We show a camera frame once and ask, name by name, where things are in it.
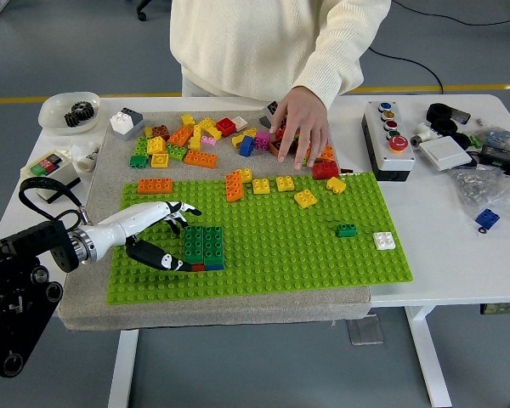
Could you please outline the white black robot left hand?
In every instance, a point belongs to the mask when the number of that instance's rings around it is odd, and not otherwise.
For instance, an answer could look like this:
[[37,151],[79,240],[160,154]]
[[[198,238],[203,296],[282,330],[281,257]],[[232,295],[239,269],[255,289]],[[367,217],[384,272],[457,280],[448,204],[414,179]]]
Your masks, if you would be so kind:
[[180,227],[187,227],[184,213],[201,215],[201,211],[181,201],[153,201],[134,204],[109,216],[95,226],[83,225],[80,236],[86,247],[85,260],[96,262],[112,247],[125,246],[127,255],[159,270],[191,272],[192,265],[182,261],[160,247],[135,236],[161,221],[166,222],[178,235]]

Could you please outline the person's left hand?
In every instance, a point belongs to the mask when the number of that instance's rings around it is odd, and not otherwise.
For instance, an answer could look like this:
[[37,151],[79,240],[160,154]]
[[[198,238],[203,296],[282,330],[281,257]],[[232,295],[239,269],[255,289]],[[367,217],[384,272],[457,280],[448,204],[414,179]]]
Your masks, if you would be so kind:
[[278,104],[273,115],[270,133],[275,133],[283,120],[286,129],[281,138],[278,161],[286,159],[292,141],[299,135],[297,153],[294,159],[294,169],[300,170],[307,151],[309,158],[307,166],[312,167],[326,148],[330,136],[328,111],[322,101],[308,88],[299,86],[292,88]]

